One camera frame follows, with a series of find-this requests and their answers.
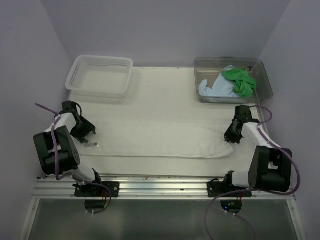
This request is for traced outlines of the white towel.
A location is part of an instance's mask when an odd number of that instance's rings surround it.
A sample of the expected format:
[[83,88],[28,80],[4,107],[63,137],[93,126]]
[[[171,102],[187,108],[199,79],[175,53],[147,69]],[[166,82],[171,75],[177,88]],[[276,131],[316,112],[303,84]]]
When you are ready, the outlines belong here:
[[81,155],[219,159],[234,148],[224,140],[230,107],[209,103],[81,103],[96,126]]

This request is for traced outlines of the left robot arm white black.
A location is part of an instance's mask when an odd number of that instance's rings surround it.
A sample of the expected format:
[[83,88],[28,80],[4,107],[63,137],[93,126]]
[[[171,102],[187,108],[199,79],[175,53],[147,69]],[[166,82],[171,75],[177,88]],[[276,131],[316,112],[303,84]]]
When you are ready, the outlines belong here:
[[103,193],[104,184],[99,173],[92,167],[81,163],[73,137],[79,137],[83,144],[88,133],[95,128],[82,117],[73,112],[57,114],[50,127],[33,136],[40,166],[45,175],[54,175],[57,181],[71,178],[75,188],[92,196]]

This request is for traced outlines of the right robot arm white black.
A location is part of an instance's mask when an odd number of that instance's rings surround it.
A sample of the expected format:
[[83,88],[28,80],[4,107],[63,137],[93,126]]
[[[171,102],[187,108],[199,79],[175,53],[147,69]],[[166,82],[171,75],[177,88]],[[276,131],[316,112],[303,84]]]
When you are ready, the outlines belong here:
[[223,192],[235,196],[241,188],[286,193],[291,185],[292,152],[281,148],[266,134],[258,122],[233,120],[224,134],[228,143],[249,139],[254,153],[246,171],[229,171],[224,177]]

